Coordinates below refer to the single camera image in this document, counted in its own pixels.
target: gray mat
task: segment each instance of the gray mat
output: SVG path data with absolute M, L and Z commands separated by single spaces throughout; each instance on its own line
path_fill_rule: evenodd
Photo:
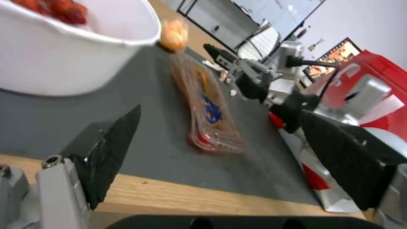
M 158 47 L 144 48 L 109 84 L 88 95 L 51 98 L 0 90 L 0 152 L 44 159 L 88 124 L 113 120 L 141 104 L 121 173 L 318 205 L 265 108 L 229 97 L 224 85 L 246 152 L 206 155 L 191 147 L 189 109 L 169 75 L 168 56 Z

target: bolt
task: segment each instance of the bolt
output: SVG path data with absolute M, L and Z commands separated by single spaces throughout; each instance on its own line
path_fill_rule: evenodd
M 48 168 L 51 168 L 51 167 L 54 167 L 56 165 L 63 164 L 63 163 L 64 163 L 64 161 L 63 161 L 62 156 L 57 154 L 57 155 L 50 156 L 46 160 L 42 161 L 41 166 L 43 169 L 48 169 Z
M 11 177 L 11 169 L 8 165 L 0 164 L 0 176 L 2 176 L 4 178 Z

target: plastic food package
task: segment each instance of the plastic food package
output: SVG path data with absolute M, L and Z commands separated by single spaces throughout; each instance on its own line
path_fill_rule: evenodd
M 188 42 L 186 22 L 182 18 L 163 20 L 161 26 L 160 44 L 172 52 L 184 50 Z
M 189 141 L 204 152 L 243 152 L 243 140 L 212 72 L 179 53 L 171 56 L 171 74 L 190 106 Z

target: blue label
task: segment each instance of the blue label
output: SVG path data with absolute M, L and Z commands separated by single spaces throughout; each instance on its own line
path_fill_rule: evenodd
M 222 112 L 220 112 L 219 106 L 214 104 L 205 94 L 201 93 L 201 97 L 205 105 L 205 119 L 210 124 L 215 124 L 219 120 L 222 120 Z

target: wooden table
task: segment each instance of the wooden table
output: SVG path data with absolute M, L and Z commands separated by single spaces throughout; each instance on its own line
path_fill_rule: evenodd
M 160 0 L 149 0 L 160 18 L 178 15 Z M 216 40 L 188 22 L 188 47 L 211 60 L 203 49 L 204 43 L 224 48 Z M 24 170 L 29 182 L 35 182 L 40 160 L 0 154 L 0 163 Z M 104 227 L 132 214 L 187 214 L 187 215 L 297 215 L 297 216 L 352 216 L 365 219 L 362 213 L 333 214 L 320 206 L 267 199 L 257 196 L 229 193 L 118 174 L 107 197 L 92 216 L 91 228 Z

